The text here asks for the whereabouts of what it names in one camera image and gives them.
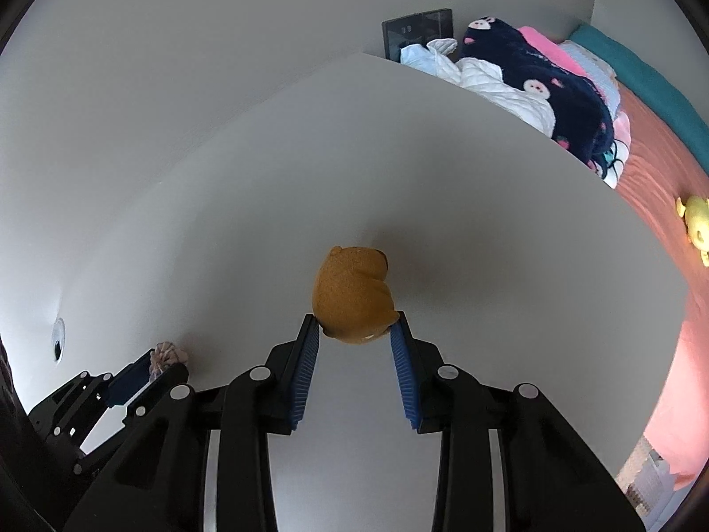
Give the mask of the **foam puzzle floor mat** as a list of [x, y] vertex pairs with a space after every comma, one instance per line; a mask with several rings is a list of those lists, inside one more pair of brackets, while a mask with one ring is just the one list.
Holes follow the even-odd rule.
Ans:
[[670, 520], [685, 493], [675, 488], [670, 464], [642, 437], [615, 478], [648, 531]]

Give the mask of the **navy patterned blanket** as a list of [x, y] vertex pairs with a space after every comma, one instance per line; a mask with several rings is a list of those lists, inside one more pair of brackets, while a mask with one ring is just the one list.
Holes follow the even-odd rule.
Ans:
[[494, 17], [469, 24], [460, 55], [498, 65], [507, 85], [548, 101], [555, 115], [552, 140], [599, 176], [607, 173], [613, 122], [590, 79], [554, 64], [519, 30]]

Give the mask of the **white quilted garment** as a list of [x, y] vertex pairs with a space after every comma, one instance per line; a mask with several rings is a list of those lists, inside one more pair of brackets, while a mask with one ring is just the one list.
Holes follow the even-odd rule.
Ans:
[[552, 137], [557, 118], [550, 106], [550, 93], [541, 82], [532, 79], [522, 89], [503, 81], [503, 70], [489, 61], [463, 58], [453, 63], [449, 57], [457, 50], [454, 39], [435, 39], [427, 44], [413, 43], [400, 52], [400, 64], [430, 74], [471, 93], [525, 121], [545, 137]]

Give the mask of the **yellow plush duck toy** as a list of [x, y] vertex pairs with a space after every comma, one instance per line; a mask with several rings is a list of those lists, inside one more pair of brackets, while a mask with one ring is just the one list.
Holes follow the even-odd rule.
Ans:
[[709, 204], [705, 197], [690, 196], [687, 200], [678, 197], [675, 211], [684, 221], [687, 239], [699, 252], [703, 266], [709, 266]]

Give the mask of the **black digital clock panel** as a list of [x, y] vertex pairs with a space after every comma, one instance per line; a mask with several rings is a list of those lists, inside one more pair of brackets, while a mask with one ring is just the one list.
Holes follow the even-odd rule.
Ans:
[[414, 13], [382, 24], [383, 53], [387, 60], [400, 61], [400, 52], [410, 44], [425, 46], [431, 40], [452, 39], [453, 11], [439, 8], [421, 13]]

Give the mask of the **pink folded cloth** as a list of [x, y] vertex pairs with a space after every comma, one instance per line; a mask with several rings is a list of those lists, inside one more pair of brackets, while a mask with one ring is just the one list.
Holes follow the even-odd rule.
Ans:
[[520, 27], [518, 31], [523, 35], [525, 41], [528, 42], [530, 46], [537, 49], [538, 52], [552, 61], [553, 64], [578, 77], [586, 77], [588, 75], [582, 66], [579, 66], [577, 61], [573, 60], [559, 44], [549, 40], [548, 37], [545, 37], [534, 27]]

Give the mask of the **light blue folded cloth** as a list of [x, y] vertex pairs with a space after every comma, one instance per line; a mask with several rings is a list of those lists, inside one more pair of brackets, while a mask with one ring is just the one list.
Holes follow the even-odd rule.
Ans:
[[602, 94], [611, 117], [615, 118], [620, 108], [621, 98], [618, 80], [613, 67], [593, 52], [571, 40], [562, 42], [560, 48], [582, 67], [586, 77], [594, 83], [596, 89]]

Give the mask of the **teal pillow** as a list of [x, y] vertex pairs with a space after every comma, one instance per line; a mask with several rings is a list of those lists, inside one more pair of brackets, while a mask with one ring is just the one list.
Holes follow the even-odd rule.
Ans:
[[606, 60], [616, 78], [668, 125], [703, 172], [709, 172], [708, 124], [674, 85], [631, 49], [590, 24], [577, 27], [569, 40]]

